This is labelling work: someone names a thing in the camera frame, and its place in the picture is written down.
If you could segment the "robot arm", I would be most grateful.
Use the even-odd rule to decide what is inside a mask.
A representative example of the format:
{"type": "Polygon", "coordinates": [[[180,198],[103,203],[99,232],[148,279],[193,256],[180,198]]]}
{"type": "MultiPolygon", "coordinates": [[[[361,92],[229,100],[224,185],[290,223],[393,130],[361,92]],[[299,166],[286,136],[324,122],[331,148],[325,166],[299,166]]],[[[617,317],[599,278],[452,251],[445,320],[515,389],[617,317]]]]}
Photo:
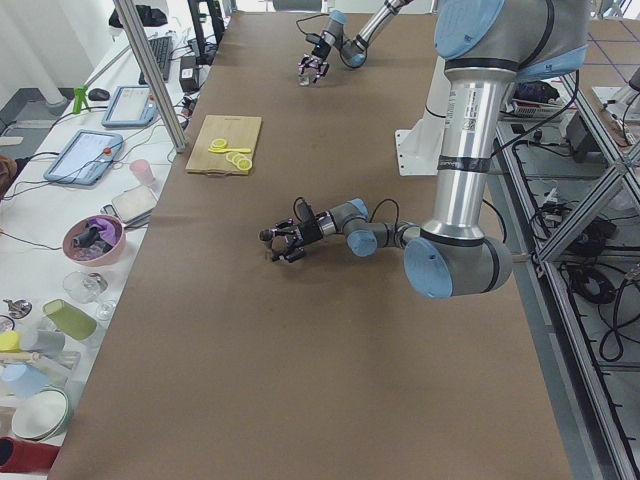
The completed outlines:
{"type": "Polygon", "coordinates": [[[385,1],[354,38],[346,35],[344,30],[346,15],[339,10],[334,10],[328,15],[328,20],[320,33],[300,30],[313,48],[298,62],[299,85],[310,86],[327,75],[330,67],[328,57],[333,49],[338,52],[339,59],[348,69],[361,68],[367,60],[368,49],[372,42],[410,3],[411,0],[385,1]]]}
{"type": "Polygon", "coordinates": [[[437,162],[432,217],[422,225],[376,223],[353,199],[315,213],[303,199],[297,215],[264,230],[273,260],[293,262],[325,237],[344,236],[366,257],[388,246],[404,252],[412,287],[427,298],[492,291],[511,272],[511,254],[480,228],[479,213],[503,98],[513,83],[576,71],[587,50],[586,1],[446,1],[434,44],[450,89],[437,162]]]}

